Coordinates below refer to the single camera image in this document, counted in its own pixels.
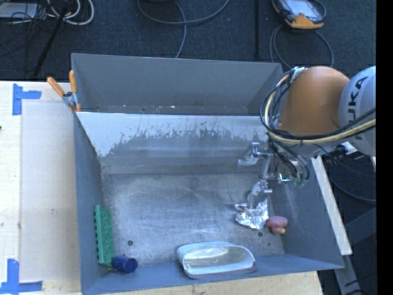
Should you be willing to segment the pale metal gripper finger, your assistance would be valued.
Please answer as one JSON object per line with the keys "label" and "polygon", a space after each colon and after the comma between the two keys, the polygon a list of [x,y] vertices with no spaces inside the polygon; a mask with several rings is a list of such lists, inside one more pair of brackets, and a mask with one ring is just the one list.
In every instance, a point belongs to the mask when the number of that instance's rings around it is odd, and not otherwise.
{"label": "pale metal gripper finger", "polygon": [[262,179],[257,181],[247,195],[247,207],[256,208],[258,204],[264,202],[272,192],[273,190],[267,180]]}
{"label": "pale metal gripper finger", "polygon": [[265,152],[260,148],[260,143],[252,142],[244,154],[238,159],[237,165],[239,167],[251,167],[256,165],[259,159],[265,156]]}

